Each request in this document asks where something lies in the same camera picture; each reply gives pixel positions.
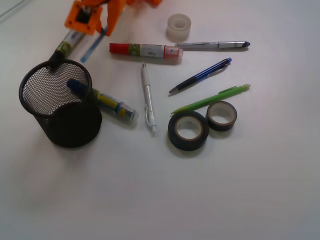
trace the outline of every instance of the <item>mesh cup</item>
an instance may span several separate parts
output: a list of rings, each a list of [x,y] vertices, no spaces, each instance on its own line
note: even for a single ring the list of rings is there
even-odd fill
[[[70,79],[88,86],[84,98],[67,87]],[[47,137],[59,146],[80,147],[100,130],[102,116],[92,91],[90,74],[75,61],[46,61],[33,68],[22,80],[19,99]]]

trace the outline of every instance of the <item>marker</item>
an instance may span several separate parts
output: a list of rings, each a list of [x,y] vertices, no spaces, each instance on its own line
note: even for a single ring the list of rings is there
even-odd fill
[[[189,110],[189,111],[196,110],[196,109],[202,108],[204,106],[210,105],[214,102],[221,101],[223,99],[227,99],[227,98],[230,98],[234,95],[245,92],[249,88],[250,88],[250,84],[245,84],[243,86],[233,86],[231,88],[228,88],[226,90],[219,92],[217,95],[214,95],[214,96],[208,97],[206,99],[197,101],[197,102],[189,104],[187,106],[183,106],[183,107],[173,111],[171,114],[176,114],[176,113],[186,111],[186,110]]]
[[[212,74],[220,69],[223,69],[224,67],[226,67],[230,62],[232,61],[232,59],[226,58],[220,62],[218,62],[217,64],[207,68],[206,70],[198,73],[197,75],[194,75],[192,77],[190,77],[189,79],[183,81],[182,83],[180,83],[179,85],[175,86],[174,88],[172,88],[169,93],[173,93],[176,91],[180,91],[188,86],[190,86],[191,84],[194,84],[198,81],[200,81],[201,79],[206,78],[209,74]]]
[[[190,43],[179,43],[175,45],[182,49],[243,49],[250,46],[248,41],[216,41],[216,42],[190,42]]]
[[[145,63],[142,64],[141,68],[141,76],[142,76],[142,85],[144,91],[145,98],[145,122],[152,129],[152,132],[156,132],[156,120],[155,120],[155,112],[152,106],[152,98],[151,98],[151,89],[150,89],[150,80],[147,71],[147,66]]]
[[[75,79],[68,80],[66,85],[79,98],[83,98],[87,93],[88,86]],[[135,118],[137,111],[125,105],[122,101],[120,102],[107,94],[100,93],[94,88],[92,88],[92,91],[98,101],[99,107],[102,110],[111,110],[117,116],[120,116],[123,119],[128,119],[130,121]]]
[[[177,46],[110,43],[110,53],[159,59],[181,58],[184,51]]]
[[[85,35],[86,34],[82,32],[70,30],[64,37],[62,42],[59,44],[59,46],[56,48],[49,61],[63,60],[68,58],[73,49],[84,38]]]

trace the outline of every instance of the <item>red highlighter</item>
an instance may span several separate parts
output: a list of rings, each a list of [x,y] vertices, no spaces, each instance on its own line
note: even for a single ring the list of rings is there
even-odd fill
[[[177,46],[110,43],[110,53],[159,59],[181,58],[184,50]]]

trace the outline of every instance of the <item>white table surface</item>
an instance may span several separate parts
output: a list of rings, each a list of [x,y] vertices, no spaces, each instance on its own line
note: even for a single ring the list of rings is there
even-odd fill
[[[165,0],[158,8],[127,8],[85,67],[95,88],[138,111],[137,124],[104,114],[98,136],[79,149],[53,145],[18,97],[25,74],[67,33],[71,5],[29,0],[0,20],[1,240],[319,239],[318,0]],[[158,124],[152,138],[143,118],[142,60],[111,56],[109,42],[172,45],[166,28],[175,13],[191,18],[189,42],[251,46],[188,51],[180,65],[148,59]],[[97,36],[70,58],[79,62]],[[224,72],[168,97],[228,57]],[[171,111],[247,83],[249,91],[227,99],[238,112],[230,133],[211,130],[194,152],[171,145]]]

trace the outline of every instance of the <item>orange object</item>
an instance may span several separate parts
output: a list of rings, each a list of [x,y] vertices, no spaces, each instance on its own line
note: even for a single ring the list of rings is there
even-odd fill
[[[107,3],[108,18],[107,18],[107,32],[110,36],[114,31],[119,17],[127,4],[133,4],[135,0],[81,0],[74,1],[64,26],[78,32],[88,35],[93,35],[95,30],[101,33],[103,30],[100,20],[103,8],[102,4]],[[162,0],[146,0],[152,5],[159,5]],[[90,14],[85,14],[84,9],[87,9]]]

